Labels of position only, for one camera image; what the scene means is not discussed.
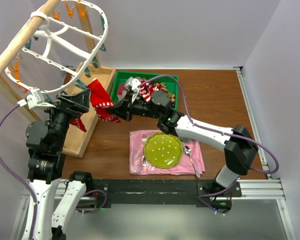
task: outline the pink napkin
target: pink napkin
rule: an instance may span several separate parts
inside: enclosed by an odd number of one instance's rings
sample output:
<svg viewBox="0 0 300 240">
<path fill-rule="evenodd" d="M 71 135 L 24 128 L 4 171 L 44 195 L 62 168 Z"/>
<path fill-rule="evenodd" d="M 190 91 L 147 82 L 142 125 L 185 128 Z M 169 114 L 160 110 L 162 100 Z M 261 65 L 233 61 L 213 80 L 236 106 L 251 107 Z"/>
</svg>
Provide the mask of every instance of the pink napkin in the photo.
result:
<svg viewBox="0 0 300 240">
<path fill-rule="evenodd" d="M 182 155 L 179 163 L 170 168 L 158 168 L 146 161 L 143 166 L 144 147 L 142 145 L 142 134 L 149 138 L 152 134 L 160 132 L 159 130 L 139 130 L 130 132 L 130 173 L 138 175 L 148 174 L 171 174 L 171 175 L 191 175 L 195 174 L 194 167 L 189 157 Z M 205 171 L 204 160 L 197 140 L 183 142 L 182 146 L 187 145 L 191 148 L 191 158 L 200 174 Z"/>
</svg>

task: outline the green bin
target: green bin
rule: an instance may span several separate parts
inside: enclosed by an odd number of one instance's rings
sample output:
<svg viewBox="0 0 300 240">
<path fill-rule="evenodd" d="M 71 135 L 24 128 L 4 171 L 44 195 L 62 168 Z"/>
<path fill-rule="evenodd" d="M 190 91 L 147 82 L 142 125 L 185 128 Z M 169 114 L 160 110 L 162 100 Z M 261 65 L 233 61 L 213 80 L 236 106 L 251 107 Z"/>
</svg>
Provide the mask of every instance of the green bin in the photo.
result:
<svg viewBox="0 0 300 240">
<path fill-rule="evenodd" d="M 147 73 L 147 72 L 135 72 L 135 71 L 118 71 L 116 73 L 112 91 L 111 91 L 111 99 L 112 101 L 116 104 L 118 102 L 118 96 L 117 96 L 117 89 L 120 84 L 125 83 L 128 78 L 133 77 L 140 77 L 142 79 L 151 79 L 153 77 L 156 77 L 158 75 L 161 75 L 159 73 Z M 177 75 L 171 75 L 174 77 L 177 81 L 179 81 L 179 77 Z M 174 105 L 174 110 L 178 108 L 178 85 L 177 83 L 172 80 L 169 77 L 162 77 L 157 79 L 158 82 L 164 83 L 166 87 L 168 88 L 168 91 L 171 94 L 175 94 L 175 105 Z"/>
</svg>

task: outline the fork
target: fork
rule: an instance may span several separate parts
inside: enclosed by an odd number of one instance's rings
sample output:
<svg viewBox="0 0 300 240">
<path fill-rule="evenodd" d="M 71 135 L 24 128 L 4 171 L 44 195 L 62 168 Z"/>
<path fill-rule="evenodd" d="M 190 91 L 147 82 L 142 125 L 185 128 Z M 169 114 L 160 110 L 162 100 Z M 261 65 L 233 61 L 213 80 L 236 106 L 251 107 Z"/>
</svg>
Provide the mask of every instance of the fork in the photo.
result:
<svg viewBox="0 0 300 240">
<path fill-rule="evenodd" d="M 141 138 L 141 142 L 142 142 L 142 146 L 143 146 L 143 160 L 142 160 L 142 165 L 146 166 L 146 157 L 145 157 L 145 144 L 147 141 L 147 135 L 145 133 L 142 134 L 142 138 Z"/>
</svg>

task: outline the drying rack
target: drying rack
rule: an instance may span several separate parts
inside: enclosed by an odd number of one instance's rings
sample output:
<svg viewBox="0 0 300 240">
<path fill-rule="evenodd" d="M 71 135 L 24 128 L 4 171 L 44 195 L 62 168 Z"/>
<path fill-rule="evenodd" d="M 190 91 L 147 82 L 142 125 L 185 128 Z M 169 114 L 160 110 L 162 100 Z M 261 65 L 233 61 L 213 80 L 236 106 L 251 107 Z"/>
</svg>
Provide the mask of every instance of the drying rack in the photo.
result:
<svg viewBox="0 0 300 240">
<path fill-rule="evenodd" d="M 77 80 L 80 80 L 84 84 L 88 85 L 93 81 L 93 79 L 97 78 L 108 93 L 112 88 L 116 70 L 111 67 L 102 66 L 100 64 L 97 53 L 99 49 L 104 48 L 104 41 L 108 33 L 108 20 L 105 13 L 98 6 L 90 2 L 84 0 L 67 0 L 67 2 L 75 3 L 76 12 L 78 13 L 78 19 L 81 26 L 81 29 L 78 29 L 77 27 L 66 24 L 63 21 L 59 21 L 59 15 L 55 14 L 54 9 L 60 2 L 64 2 L 66 7 L 68 8 L 68 4 L 65 0 L 48 0 L 37 11 L 33 12 L 30 16 L 30 19 L 24 24 L 24 26 L 12 39 L 7 48 L 0 55 L 0 93 L 13 105 L 16 105 L 18 101 L 23 99 L 23 97 L 21 97 L 21 95 L 2 76 L 1 73 L 3 71 L 12 81 L 12 83 L 23 87 L 26 91 L 31 91 L 35 88 L 26 85 L 17 77 L 14 77 L 9 70 L 9 64 L 14 58 L 18 56 L 20 51 L 30 54 L 35 58 L 40 59 L 45 63 L 70 74 L 70 80 L 63 83 L 60 87 L 52 90 L 41 90 L 41 93 L 44 96 L 48 96 L 51 94 L 56 95 L 61 91 L 66 91 L 70 95 L 78 93 L 81 91 L 81 89 L 75 87 L 75 83 Z M 96 36 L 93 34 L 88 9 L 97 11 L 100 14 L 103 28 L 103 34 L 100 36 Z M 57 25 L 62 26 L 62 29 L 56 32 L 51 32 L 49 30 L 50 22 L 54 22 Z M 66 31 L 74 31 L 78 34 L 83 35 L 87 46 L 87 52 L 64 40 L 61 35 Z M 43 54 L 34 52 L 27 47 L 27 43 L 32 37 L 47 39 L 46 48 Z M 78 67 L 76 70 L 70 69 L 66 66 L 61 65 L 60 63 L 53 61 L 49 58 L 52 43 L 57 43 L 63 46 L 68 51 L 82 57 L 85 60 L 78 63 Z M 19 108 L 19 110 L 29 122 L 40 119 L 39 116 L 27 106 L 21 107 Z M 85 125 L 86 132 L 81 131 L 75 126 L 69 126 L 69 130 L 63 147 L 63 153 L 67 155 L 82 157 L 85 152 L 91 134 L 98 121 L 98 116 L 91 105 L 90 111 L 84 114 L 81 117 L 81 120 Z"/>
</svg>

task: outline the wooden tabletop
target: wooden tabletop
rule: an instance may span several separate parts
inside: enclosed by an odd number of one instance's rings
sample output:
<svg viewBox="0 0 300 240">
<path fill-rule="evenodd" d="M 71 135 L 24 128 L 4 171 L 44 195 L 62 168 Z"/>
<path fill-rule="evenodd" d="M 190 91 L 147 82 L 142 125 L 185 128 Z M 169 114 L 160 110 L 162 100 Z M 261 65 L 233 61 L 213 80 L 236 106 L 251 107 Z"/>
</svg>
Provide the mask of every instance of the wooden tabletop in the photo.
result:
<svg viewBox="0 0 300 240">
<path fill-rule="evenodd" d="M 221 127 L 245 126 L 252 134 L 245 101 L 235 70 L 129 70 L 171 74 L 179 76 L 186 95 L 191 117 Z M 185 106 L 179 92 L 178 109 L 185 113 Z M 92 173 L 95 179 L 196 179 L 194 175 L 131 175 L 129 173 L 129 133 L 137 130 L 156 130 L 157 121 L 152 118 L 133 116 L 130 122 L 105 122 L 96 124 L 90 142 L 82 158 L 67 156 L 63 168 L 63 178 L 73 171 Z M 201 179 L 214 179 L 225 165 L 224 153 L 200 143 L 205 173 Z M 253 167 L 261 169 L 257 156 Z M 250 171 L 242 179 L 264 179 L 264 174 Z"/>
</svg>

